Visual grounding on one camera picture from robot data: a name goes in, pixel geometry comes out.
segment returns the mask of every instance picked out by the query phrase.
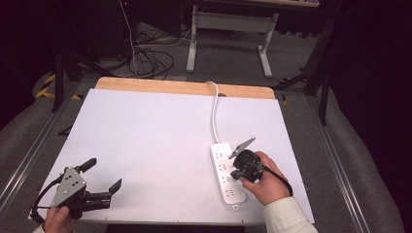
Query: table leg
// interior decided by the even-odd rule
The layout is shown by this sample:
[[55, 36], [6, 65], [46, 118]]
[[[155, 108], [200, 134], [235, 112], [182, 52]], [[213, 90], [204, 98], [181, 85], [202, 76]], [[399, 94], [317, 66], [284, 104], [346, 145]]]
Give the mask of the table leg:
[[192, 73], [194, 71], [194, 60], [196, 58], [196, 20], [197, 20], [197, 6], [193, 6], [191, 14], [191, 38], [188, 57], [188, 66], [186, 71]]
[[277, 19], [278, 19], [278, 14], [273, 14], [272, 20], [270, 21], [269, 26], [267, 28], [264, 44], [263, 46], [257, 47], [258, 54], [260, 56], [260, 62], [261, 62], [261, 65], [264, 71], [264, 76], [266, 78], [272, 78], [272, 71], [270, 70], [270, 65], [269, 65], [269, 61], [267, 60], [266, 51], [267, 51], [267, 48], [269, 47], [270, 40], [272, 39], [272, 34], [273, 34], [273, 30], [275, 29]]
[[63, 54], [59, 52], [55, 57], [55, 99], [54, 99], [54, 106], [52, 107], [52, 112], [55, 113], [63, 103], [63, 94], [64, 94], [64, 86], [63, 86], [63, 79], [64, 79], [64, 68], [63, 68]]

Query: power outlet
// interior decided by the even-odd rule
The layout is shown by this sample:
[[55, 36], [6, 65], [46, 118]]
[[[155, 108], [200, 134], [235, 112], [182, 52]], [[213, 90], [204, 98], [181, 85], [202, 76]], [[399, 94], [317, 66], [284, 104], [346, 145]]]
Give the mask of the power outlet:
[[230, 145], [214, 144], [211, 151], [223, 202], [232, 210], [239, 210], [239, 204], [246, 201], [246, 193], [242, 184], [230, 176], [234, 170], [233, 161], [229, 159], [232, 154]]

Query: black strap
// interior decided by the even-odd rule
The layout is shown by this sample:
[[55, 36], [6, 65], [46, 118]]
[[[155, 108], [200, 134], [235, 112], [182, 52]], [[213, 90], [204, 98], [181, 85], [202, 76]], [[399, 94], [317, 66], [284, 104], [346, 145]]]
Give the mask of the black strap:
[[268, 167], [266, 167], [266, 166], [264, 166], [264, 165], [262, 166], [262, 169], [263, 169], [263, 171], [266, 171], [266, 172], [272, 174], [273, 176], [275, 176], [277, 179], [279, 179], [279, 181], [281, 181], [281, 182], [285, 185], [285, 187], [288, 188], [289, 194], [290, 194], [291, 196], [293, 196], [293, 189], [292, 189], [291, 185], [290, 185], [283, 177], [279, 176], [278, 174], [276, 174], [275, 172], [273, 172], [272, 170], [270, 170], [270, 168], [268, 168]]
[[60, 175], [57, 179], [55, 179], [49, 185], [47, 185], [45, 187], [45, 189], [39, 194], [36, 201], [34, 202], [32, 208], [31, 208], [30, 216], [37, 223], [43, 224], [45, 222], [45, 220], [42, 218], [42, 216], [39, 215], [39, 212], [37, 212], [37, 209], [39, 209], [38, 205], [39, 205], [40, 200], [42, 200], [43, 196], [46, 194], [46, 192], [49, 191], [49, 189], [51, 189], [52, 186], [54, 186], [55, 184], [61, 183], [62, 179], [63, 179], [63, 175]]

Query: table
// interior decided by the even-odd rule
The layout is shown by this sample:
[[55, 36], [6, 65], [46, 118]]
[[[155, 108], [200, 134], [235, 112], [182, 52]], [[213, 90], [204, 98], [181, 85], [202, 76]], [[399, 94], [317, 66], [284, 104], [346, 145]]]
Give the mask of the table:
[[[288, 166], [284, 174], [313, 221], [273, 91], [268, 87], [219, 87], [225, 95], [236, 96], [219, 100], [216, 118], [223, 142], [235, 147], [256, 136], [249, 149], [264, 150], [279, 166]], [[137, 91], [117, 91], [120, 89]], [[123, 179], [122, 188], [112, 199], [111, 209], [85, 213], [82, 220], [263, 224], [262, 206], [249, 192], [238, 211], [222, 205], [210, 155], [213, 95], [215, 89], [205, 83], [102, 78], [87, 95], [45, 183], [63, 167], [81, 164], [93, 156], [97, 165], [83, 174], [87, 190], [104, 191], [119, 178]], [[48, 205], [52, 199], [52, 193], [47, 195], [41, 205]]]
[[[292, 0], [253, 0], [252, 3], [265, 3], [273, 5], [286, 5], [302, 8], [316, 8], [319, 3], [301, 2]], [[273, 30], [275, 29], [278, 14], [273, 14], [272, 17], [246, 17], [227, 14], [204, 13], [197, 11], [198, 6], [193, 6], [191, 19], [191, 39], [189, 47], [189, 57], [187, 71], [192, 73], [194, 71], [194, 61], [196, 58], [196, 30], [197, 28], [210, 28], [221, 30], [235, 30], [265, 33], [266, 37], [263, 46], [258, 46], [257, 51], [260, 57], [260, 62], [266, 78], [272, 78], [272, 71], [267, 60], [267, 48], [272, 38]]]

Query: black equipment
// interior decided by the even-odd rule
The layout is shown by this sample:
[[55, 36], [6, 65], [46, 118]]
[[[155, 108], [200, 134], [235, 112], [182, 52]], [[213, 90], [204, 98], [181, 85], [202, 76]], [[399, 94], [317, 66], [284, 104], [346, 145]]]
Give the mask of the black equipment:
[[66, 167], [64, 174], [52, 181], [37, 197], [31, 209], [30, 216], [37, 223], [42, 224], [45, 220], [37, 212], [39, 202], [48, 190], [57, 183], [60, 186], [52, 199], [50, 208], [67, 206], [70, 209], [72, 219], [79, 219], [83, 212], [109, 209], [112, 196], [120, 189], [121, 179], [113, 184], [108, 192], [90, 193], [86, 191], [86, 181], [80, 176], [96, 164], [96, 158], [92, 158], [81, 166]]
[[266, 171], [279, 179], [288, 188], [290, 195], [293, 196], [291, 185], [283, 177], [264, 166], [260, 158], [252, 151], [242, 150], [234, 159], [233, 166], [236, 168], [236, 170], [230, 173], [233, 179], [239, 180], [240, 177], [244, 177], [251, 183], [254, 183], [256, 180], [260, 180], [263, 171]]

